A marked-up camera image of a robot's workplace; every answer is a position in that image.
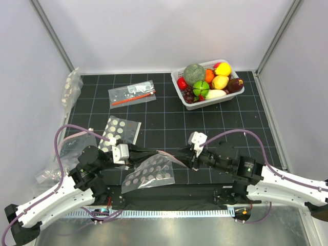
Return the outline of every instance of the black mat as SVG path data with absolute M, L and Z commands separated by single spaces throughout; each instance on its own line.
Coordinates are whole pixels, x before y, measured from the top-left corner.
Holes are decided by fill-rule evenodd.
M 180 101 L 171 80 L 171 74 L 119 74 L 85 75 L 84 86 L 76 106 L 72 109 L 69 123 L 93 128 L 102 135 L 110 115 L 141 122 L 137 145 L 178 154 L 177 149 L 186 145 L 194 132 L 206 133 L 208 139 L 226 130 L 244 128 L 256 133 L 262 140 L 270 164 L 281 169 L 278 153 L 263 110 L 256 84 L 251 72 L 238 72 L 245 81 L 245 92 L 230 101 L 188 111 Z M 152 80 L 156 90 L 156 101 L 109 108 L 108 90 L 130 84 Z M 66 135 L 76 133 L 68 129 Z M 226 140 L 245 156 L 263 162 L 259 144 L 251 136 L 242 133 L 227 136 Z M 215 149 L 217 142 L 207 146 Z M 104 171 L 107 184 L 122 183 L 130 171 Z M 198 172 L 175 166 L 176 183 L 227 183 L 230 177 L 217 170 L 201 168 Z

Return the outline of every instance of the yellow fruit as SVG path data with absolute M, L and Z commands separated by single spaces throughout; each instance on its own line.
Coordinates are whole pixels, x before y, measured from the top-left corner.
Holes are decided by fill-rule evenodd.
M 220 65 L 215 69 L 216 75 L 229 76 L 231 74 L 231 67 L 228 63 L 220 63 Z
M 227 76 L 219 75 L 212 80 L 212 86 L 214 89 L 222 90 L 224 87 L 227 86 L 228 81 L 229 78 Z

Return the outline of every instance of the robotic arm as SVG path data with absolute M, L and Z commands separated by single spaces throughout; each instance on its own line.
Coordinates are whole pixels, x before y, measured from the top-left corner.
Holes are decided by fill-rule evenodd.
M 234 183 L 232 188 L 227 188 L 217 197 L 222 200 L 222 204 L 267 200 L 309 209 L 313 217 L 328 221 L 328 190 L 325 181 L 309 180 L 281 170 L 272 170 L 271 166 L 240 156 L 239 151 L 226 142 L 220 142 L 215 152 L 204 150 L 206 139 L 207 136 L 202 133 L 192 133 L 188 145 L 180 149 L 183 155 L 176 158 L 196 171 L 201 165 L 206 165 L 229 173 Z M 137 168 L 144 160 L 158 153 L 115 138 L 110 139 L 110 144 L 112 151 L 106 153 L 94 146 L 86 147 L 78 158 L 79 164 L 64 177 L 60 188 L 30 210 L 27 208 L 31 204 L 53 193 L 57 185 L 26 204 L 11 204 L 5 208 L 10 223 L 23 213 L 11 227 L 17 246 L 34 240 L 41 230 L 69 212 L 83 206 L 104 204 L 109 191 L 100 171 L 122 165 Z

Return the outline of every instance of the fruit basket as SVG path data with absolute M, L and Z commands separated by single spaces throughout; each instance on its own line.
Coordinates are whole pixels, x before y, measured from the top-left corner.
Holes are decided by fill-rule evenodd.
M 204 68 L 212 68 L 216 63 L 228 63 L 226 60 L 223 59 L 219 59 L 219 60 L 213 60 L 213 61 L 209 61 L 207 63 L 200 63 L 201 66 L 203 66 Z M 199 102 L 195 102 L 193 104 L 188 104 L 185 102 L 185 99 L 183 98 L 183 95 L 177 85 L 177 81 L 180 77 L 183 77 L 183 71 L 185 70 L 185 68 L 181 68 L 178 70 L 175 70 L 171 73 L 171 77 L 172 77 L 172 82 L 173 85 L 175 87 L 176 92 L 178 93 L 178 96 L 180 98 L 180 100 L 182 101 L 183 105 L 185 105 L 187 110 L 194 110 L 194 109 L 199 109 L 208 105 L 212 105 L 212 104 L 218 104 L 221 103 L 223 101 L 228 101 L 231 100 L 232 98 L 234 98 L 236 95 L 239 95 L 241 93 L 244 92 L 245 88 L 243 87 L 240 91 L 225 95 L 225 96 L 221 96 L 221 97 L 217 97 L 217 98 L 213 98 L 213 99 L 209 99 L 209 100 L 205 100 L 205 101 L 199 101 Z M 231 79 L 233 78 L 238 78 L 236 72 L 232 69 L 231 70 Z

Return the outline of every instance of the white backdrop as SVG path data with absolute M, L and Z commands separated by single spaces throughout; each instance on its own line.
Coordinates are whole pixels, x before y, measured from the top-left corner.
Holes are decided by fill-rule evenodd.
M 40 0 L 75 67 L 171 71 L 226 59 L 257 69 L 292 0 Z
M 34 175 L 53 153 L 69 71 L 27 0 L 0 1 L 0 233 L 4 208 L 32 199 Z
M 261 73 L 291 171 L 328 179 L 327 0 L 304 1 Z M 322 245 L 328 222 L 315 220 Z

